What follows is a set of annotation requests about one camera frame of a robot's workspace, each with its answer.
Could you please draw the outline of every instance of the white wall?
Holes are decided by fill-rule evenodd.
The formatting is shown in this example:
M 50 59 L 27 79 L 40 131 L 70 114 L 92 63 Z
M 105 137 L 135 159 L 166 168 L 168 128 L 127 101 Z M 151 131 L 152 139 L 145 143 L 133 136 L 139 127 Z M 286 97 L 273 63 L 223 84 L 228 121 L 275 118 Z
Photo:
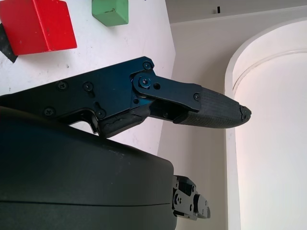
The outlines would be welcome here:
M 268 27 L 306 16 L 307 7 L 302 7 L 172 24 L 176 49 L 172 79 L 224 92 L 228 62 L 241 44 Z M 177 230 L 240 229 L 238 181 L 226 184 L 224 130 L 164 122 L 158 156 L 170 160 L 175 173 L 190 177 L 209 200 L 211 219 L 180 218 Z M 237 178 L 236 168 L 227 173 Z
M 303 18 L 261 32 L 227 68 L 225 89 L 253 111 L 232 140 L 243 230 L 307 229 L 306 28 Z
M 307 0 L 166 0 L 171 23 L 307 5 Z M 216 14 L 217 7 L 221 14 Z

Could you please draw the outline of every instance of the green block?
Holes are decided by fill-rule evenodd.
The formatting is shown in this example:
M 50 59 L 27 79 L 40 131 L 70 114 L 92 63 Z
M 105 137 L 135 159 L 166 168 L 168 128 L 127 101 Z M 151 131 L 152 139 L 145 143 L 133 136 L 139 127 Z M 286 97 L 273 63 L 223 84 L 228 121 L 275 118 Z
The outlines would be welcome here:
M 105 26 L 128 24 L 128 0 L 92 0 L 92 15 Z

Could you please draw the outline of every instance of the red block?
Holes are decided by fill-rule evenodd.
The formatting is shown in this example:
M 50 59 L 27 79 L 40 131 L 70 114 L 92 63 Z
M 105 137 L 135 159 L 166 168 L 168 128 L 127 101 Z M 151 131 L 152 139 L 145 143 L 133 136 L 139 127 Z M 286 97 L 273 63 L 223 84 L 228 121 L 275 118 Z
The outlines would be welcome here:
M 15 55 L 77 47 L 64 1 L 0 1 L 0 19 Z

